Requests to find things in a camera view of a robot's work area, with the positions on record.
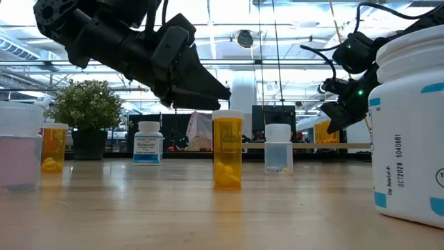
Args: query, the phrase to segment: pill bottle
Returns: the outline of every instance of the pill bottle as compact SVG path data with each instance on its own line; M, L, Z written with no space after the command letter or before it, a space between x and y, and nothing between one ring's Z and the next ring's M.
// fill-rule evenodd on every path
M293 144L288 124L265 126L265 174L293 174Z
M242 121L238 110L217 110L213 119L214 188L238 190L242 180Z
M68 124L43 123L42 173L62 173Z
M0 191L38 189L42 123L41 107L0 101Z
M444 26L416 31L378 52L368 97L375 207L444 228Z
M139 122L134 135L134 165L161 165L164 136L159 122Z

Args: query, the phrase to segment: table surface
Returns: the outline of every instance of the table surface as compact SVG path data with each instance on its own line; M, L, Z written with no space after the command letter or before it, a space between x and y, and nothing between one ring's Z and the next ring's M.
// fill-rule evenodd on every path
M39 192L0 192L0 249L444 249L444 230L380 215L367 162L244 163L212 188L211 160L68 161Z

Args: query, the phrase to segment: white medicine bottle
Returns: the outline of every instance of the white medicine bottle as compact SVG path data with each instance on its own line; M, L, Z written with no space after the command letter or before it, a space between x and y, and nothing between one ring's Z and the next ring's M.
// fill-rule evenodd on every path
M164 136L159 122L139 122L134 134L134 165L161 165Z

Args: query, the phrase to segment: robotic arm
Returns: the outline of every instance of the robotic arm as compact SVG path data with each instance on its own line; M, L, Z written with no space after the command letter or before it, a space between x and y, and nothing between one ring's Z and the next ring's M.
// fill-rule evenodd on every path
M167 0L164 0L164 22ZM155 32L161 0L39 0L39 31L62 44L69 62L86 68L95 59L150 87L163 105L218 110L230 91L201 65L196 29L181 14ZM146 18L145 31L134 31Z
M361 5L394 12L387 7L374 3L361 3L358 6L358 13ZM341 65L348 73L359 74L365 72L365 74L357 81L352 79L345 81L336 79L335 77L328 78L320 86L321 92L324 90L338 95L337 102L324 103L321 106L321 110L332 120L327 129L328 133L346 128L366 117L366 113L368 112L368 95L374 88L380 85L377 81L376 74L379 67L375 63L377 51L387 42L400 36L419 31L423 28L444 24L444 4L419 17L409 17L400 13L396 13L396 15L406 19L419 18L419 20L405 30L398 31L395 35L379 37L375 40L357 31L359 27L357 25L354 33L349 34L348 38L337 46L332 56L333 60L338 65Z

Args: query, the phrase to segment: amber prescription bottle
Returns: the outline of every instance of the amber prescription bottle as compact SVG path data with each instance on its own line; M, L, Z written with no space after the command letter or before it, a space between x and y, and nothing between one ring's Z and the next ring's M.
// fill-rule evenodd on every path
M43 123L42 173L62 173L68 124Z
M238 190L242 180L242 122L238 110L213 112L214 188Z

